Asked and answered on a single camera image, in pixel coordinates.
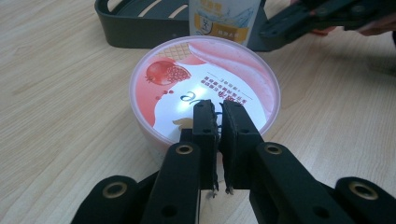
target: black plastic tray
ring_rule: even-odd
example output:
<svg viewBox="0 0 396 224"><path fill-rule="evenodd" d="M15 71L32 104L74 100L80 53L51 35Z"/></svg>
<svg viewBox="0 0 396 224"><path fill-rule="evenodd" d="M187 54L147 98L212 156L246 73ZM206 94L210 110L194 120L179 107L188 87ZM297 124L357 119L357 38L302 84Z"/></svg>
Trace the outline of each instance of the black plastic tray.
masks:
<svg viewBox="0 0 396 224"><path fill-rule="evenodd" d="M155 0L123 0L112 11L108 0L96 0L95 9L105 31L109 45L125 49L152 49L161 43L190 35L189 9L186 7L173 19L175 10L189 3L188 0L162 0L143 17L139 14ZM247 47L256 51L266 51L259 31L267 21L262 0Z"/></svg>

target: metal screw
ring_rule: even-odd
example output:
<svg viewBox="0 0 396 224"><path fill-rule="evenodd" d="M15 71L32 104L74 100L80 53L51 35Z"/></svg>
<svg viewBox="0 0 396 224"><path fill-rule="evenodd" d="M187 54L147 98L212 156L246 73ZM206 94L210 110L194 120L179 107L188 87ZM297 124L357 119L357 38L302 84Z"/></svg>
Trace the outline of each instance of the metal screw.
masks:
<svg viewBox="0 0 396 224"><path fill-rule="evenodd" d="M183 145L176 148L176 152L181 155L187 155L193 152L192 147Z"/></svg>
<svg viewBox="0 0 396 224"><path fill-rule="evenodd" d="M127 190L127 185L123 182L113 182L105 186L102 194L105 198L114 199L120 197Z"/></svg>
<svg viewBox="0 0 396 224"><path fill-rule="evenodd" d="M264 147L265 151L268 153L271 153L273 155L279 155L282 153L282 148L274 146L274 145L265 145Z"/></svg>
<svg viewBox="0 0 396 224"><path fill-rule="evenodd" d="M366 200L378 199L378 194L376 193L376 191L361 182L353 181L353 182L349 183L348 186L349 186L349 189L354 194L358 195L359 197L361 197L363 199L366 199Z"/></svg>

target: light wood surface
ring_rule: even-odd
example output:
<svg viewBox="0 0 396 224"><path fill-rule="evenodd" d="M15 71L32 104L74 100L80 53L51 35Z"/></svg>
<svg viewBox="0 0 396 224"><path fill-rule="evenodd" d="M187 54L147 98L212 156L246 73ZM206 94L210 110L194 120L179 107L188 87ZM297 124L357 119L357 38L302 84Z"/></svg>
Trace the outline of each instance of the light wood surface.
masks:
<svg viewBox="0 0 396 224"><path fill-rule="evenodd" d="M93 186L158 170L130 107L148 49L110 47L94 1L0 1L0 220L69 223ZM274 15L288 1L268 1ZM264 140L288 147L319 181L375 182L396 196L396 48L390 33L336 29L258 54L282 106ZM208 199L201 223L256 223L248 193Z"/></svg>

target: container lid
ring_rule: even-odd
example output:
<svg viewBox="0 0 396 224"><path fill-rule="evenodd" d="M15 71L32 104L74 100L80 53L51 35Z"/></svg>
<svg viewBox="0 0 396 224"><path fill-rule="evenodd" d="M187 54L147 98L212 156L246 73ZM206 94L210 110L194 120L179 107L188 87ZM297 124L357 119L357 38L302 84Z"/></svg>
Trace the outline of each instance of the container lid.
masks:
<svg viewBox="0 0 396 224"><path fill-rule="evenodd" d="M256 53L213 36L187 36L161 44L135 67L130 83L132 109L141 126L171 145L192 127L193 106L210 99L218 125L224 100L244 106L264 134L280 105L276 77Z"/></svg>

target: red fruit illustration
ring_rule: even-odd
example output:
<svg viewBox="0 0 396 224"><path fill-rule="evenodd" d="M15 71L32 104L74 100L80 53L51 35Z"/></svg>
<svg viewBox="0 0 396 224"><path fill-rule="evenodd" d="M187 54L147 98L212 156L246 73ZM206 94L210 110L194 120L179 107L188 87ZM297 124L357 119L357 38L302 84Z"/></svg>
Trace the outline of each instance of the red fruit illustration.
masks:
<svg viewBox="0 0 396 224"><path fill-rule="evenodd" d="M146 71L146 79L150 83L165 86L190 78L190 73L181 66L168 61L152 63Z"/></svg>
<svg viewBox="0 0 396 224"><path fill-rule="evenodd" d="M177 65L168 68L167 75L168 75L168 81L170 82L183 81L191 77L189 71Z"/></svg>

